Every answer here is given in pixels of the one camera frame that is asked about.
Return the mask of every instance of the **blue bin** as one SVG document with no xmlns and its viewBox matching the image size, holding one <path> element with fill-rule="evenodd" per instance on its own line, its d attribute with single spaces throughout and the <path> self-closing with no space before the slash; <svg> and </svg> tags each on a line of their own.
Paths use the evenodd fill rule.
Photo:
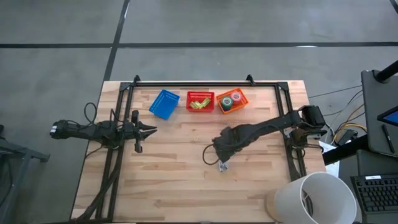
<svg viewBox="0 0 398 224">
<path fill-rule="evenodd" d="M 180 96 L 167 90 L 160 91 L 149 111 L 163 119 L 168 119 L 178 105 Z"/>
</svg>

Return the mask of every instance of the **black keyboard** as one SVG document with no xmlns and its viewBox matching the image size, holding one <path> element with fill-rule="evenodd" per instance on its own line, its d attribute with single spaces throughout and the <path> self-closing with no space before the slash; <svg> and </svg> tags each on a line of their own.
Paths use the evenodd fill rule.
<svg viewBox="0 0 398 224">
<path fill-rule="evenodd" d="M 351 177 L 365 214 L 398 212 L 398 174 Z"/>
</svg>

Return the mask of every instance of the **white cylinder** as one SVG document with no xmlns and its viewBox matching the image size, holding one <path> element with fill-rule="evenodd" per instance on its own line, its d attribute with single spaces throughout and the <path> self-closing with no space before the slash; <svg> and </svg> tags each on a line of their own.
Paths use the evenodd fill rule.
<svg viewBox="0 0 398 224">
<path fill-rule="evenodd" d="M 312 201 L 312 217 L 304 207 L 303 191 Z M 312 173 L 278 189 L 274 206 L 285 224 L 347 224 L 356 216 L 356 201 L 348 186 L 326 172 Z"/>
</svg>

